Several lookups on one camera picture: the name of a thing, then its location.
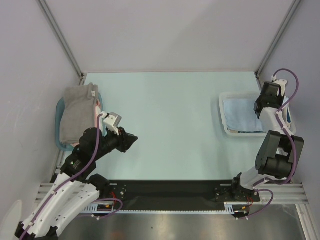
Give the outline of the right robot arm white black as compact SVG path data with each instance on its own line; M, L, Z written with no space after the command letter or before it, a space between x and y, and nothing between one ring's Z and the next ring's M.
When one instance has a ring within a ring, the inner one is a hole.
M287 184L294 176L304 147L304 139L294 135L284 118L284 79L265 82L254 111L267 129L257 153L255 166L233 178L230 196L236 201L253 197L256 187L265 183Z

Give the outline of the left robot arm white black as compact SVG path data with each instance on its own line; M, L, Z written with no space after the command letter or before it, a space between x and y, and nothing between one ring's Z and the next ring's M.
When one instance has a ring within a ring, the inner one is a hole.
M137 140L122 127L107 130L106 136L96 127L85 130L50 191L36 210L18 224L15 236L20 240L57 239L83 208L109 197L108 180L99 174L90 175L97 160L114 150L125 153Z

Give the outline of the teal beige Doraemon towel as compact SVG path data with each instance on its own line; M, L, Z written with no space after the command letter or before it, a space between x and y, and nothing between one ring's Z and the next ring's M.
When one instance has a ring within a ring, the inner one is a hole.
M290 111L290 105L287 104L288 101L289 101L289 98L285 96L283 100L283 105L282 105L283 106L282 117L285 120L286 125L290 127L292 124L292 115Z

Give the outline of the light blue towel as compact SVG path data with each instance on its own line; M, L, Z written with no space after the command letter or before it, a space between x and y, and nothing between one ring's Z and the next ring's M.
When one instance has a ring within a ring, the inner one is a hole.
M245 133L263 133L262 122L254 111L253 98L229 98L222 101L226 126L229 130Z

